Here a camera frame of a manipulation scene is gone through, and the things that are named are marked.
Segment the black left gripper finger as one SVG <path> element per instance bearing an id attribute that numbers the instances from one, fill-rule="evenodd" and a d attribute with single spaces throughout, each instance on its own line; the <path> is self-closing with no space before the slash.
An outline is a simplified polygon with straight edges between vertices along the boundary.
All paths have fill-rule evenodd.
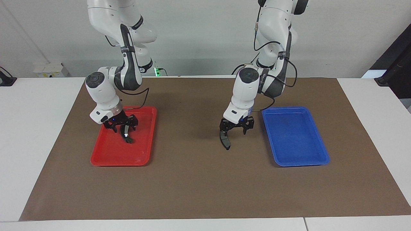
<path id="1" fill-rule="evenodd" d="M 254 127 L 254 118 L 253 117 L 247 117 L 247 120 L 244 118 L 244 124 L 243 124 L 243 134 L 246 134 L 248 130 L 252 130 Z"/>
<path id="2" fill-rule="evenodd" d="M 220 121 L 220 138 L 227 138 L 228 137 L 228 130 L 230 126 L 230 121 L 226 119 L 222 119 Z"/>

